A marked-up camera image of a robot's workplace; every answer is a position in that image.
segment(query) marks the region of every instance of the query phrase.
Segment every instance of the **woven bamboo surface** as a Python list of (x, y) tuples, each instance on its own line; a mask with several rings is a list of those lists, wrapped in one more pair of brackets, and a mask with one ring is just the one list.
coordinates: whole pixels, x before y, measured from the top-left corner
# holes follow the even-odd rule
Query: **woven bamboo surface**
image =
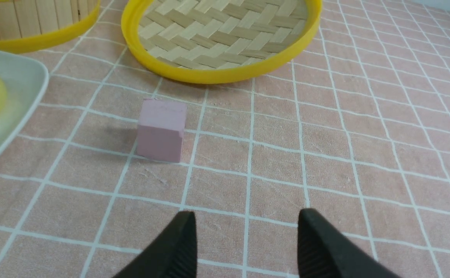
[(150, 55), (174, 67), (225, 69), (283, 51), (307, 17), (304, 0), (155, 0), (138, 34)]

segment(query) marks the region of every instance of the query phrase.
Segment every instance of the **bamboo steamer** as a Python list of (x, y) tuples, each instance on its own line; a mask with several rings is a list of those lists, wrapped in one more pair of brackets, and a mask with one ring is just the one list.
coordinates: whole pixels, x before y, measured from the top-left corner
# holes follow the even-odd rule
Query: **bamboo steamer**
[(156, 74), (221, 84), (292, 60), (316, 35), (321, 11), (322, 0), (129, 0), (121, 27)]
[(98, 19), (100, 0), (0, 0), (0, 50), (25, 53), (67, 42)]

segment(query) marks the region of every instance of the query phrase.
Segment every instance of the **white plate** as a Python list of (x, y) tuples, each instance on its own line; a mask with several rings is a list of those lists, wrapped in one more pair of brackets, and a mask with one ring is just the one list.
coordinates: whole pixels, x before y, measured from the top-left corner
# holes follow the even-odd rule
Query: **white plate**
[(0, 155), (21, 131), (47, 90), (49, 74), (41, 62), (0, 51), (0, 77), (7, 102), (0, 113)]

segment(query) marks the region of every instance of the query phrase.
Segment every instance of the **pink cube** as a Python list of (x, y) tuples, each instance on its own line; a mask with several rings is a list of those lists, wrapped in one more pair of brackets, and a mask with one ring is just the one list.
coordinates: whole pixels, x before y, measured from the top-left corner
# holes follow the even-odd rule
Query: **pink cube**
[(181, 102), (144, 100), (137, 125), (137, 155), (180, 162), (187, 109)]

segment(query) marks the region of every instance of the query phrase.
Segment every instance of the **yellow rim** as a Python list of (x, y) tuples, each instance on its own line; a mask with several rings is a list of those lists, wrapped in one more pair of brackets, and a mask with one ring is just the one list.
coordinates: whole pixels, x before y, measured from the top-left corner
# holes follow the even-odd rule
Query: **yellow rim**
[(5, 41), (0, 41), (0, 51), (10, 53), (27, 53), (38, 51), (40, 49), (47, 49), (49, 47), (63, 44), (64, 42), (68, 42), (89, 30), (89, 28), (96, 23), (99, 11), (100, 1), (98, 1), (95, 10), (93, 10), (85, 19), (58, 31), (34, 37), (25, 37), (23, 39), (8, 39)]
[(176, 68), (151, 56), (141, 45), (139, 36), (137, 35), (137, 27), (144, 11), (149, 7), (152, 0), (129, 0), (122, 14), (122, 33), (129, 50), (133, 53), (137, 61), (156, 74), (177, 81), (197, 84), (220, 84), (242, 81), (279, 68), (301, 53), (313, 40), (319, 27), (322, 0), (305, 1), (308, 7), (309, 21), (306, 23), (306, 27), (297, 42), (272, 58), (234, 69), (193, 70)]

